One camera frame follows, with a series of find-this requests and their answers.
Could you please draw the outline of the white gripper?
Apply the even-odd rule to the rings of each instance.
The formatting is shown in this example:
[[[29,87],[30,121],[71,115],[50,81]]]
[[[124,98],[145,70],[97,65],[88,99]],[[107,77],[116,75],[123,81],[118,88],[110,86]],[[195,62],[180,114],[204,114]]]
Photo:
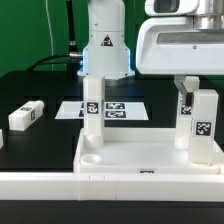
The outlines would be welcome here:
[[[141,74],[176,75],[180,104],[193,104],[193,77],[224,75],[224,31],[195,30],[191,17],[146,20],[138,33],[136,67]]]

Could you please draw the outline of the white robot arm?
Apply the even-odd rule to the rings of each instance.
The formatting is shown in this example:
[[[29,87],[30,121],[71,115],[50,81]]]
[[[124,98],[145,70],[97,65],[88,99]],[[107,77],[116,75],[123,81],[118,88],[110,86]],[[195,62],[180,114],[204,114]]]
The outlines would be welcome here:
[[[135,65],[142,74],[172,75],[190,103],[187,75],[224,76],[224,0],[145,0],[149,18],[138,32]],[[132,76],[124,43],[122,0],[88,0],[89,42],[80,76]]]

